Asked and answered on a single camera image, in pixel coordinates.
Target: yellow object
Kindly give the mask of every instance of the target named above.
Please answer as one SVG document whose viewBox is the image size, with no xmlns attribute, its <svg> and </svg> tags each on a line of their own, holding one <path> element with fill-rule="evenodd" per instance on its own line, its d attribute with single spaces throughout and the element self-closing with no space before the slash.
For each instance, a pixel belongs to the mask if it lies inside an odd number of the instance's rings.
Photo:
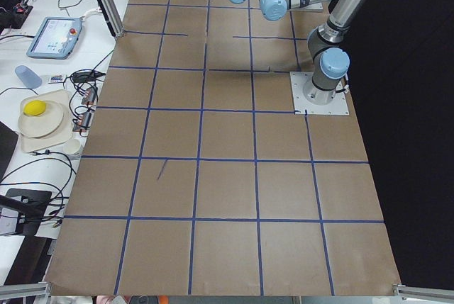
<svg viewBox="0 0 454 304">
<path fill-rule="evenodd" d="M 23 113 L 28 116 L 38 116 L 45 112 L 45 108 L 44 101 L 30 101 L 23 107 Z"/>
</svg>

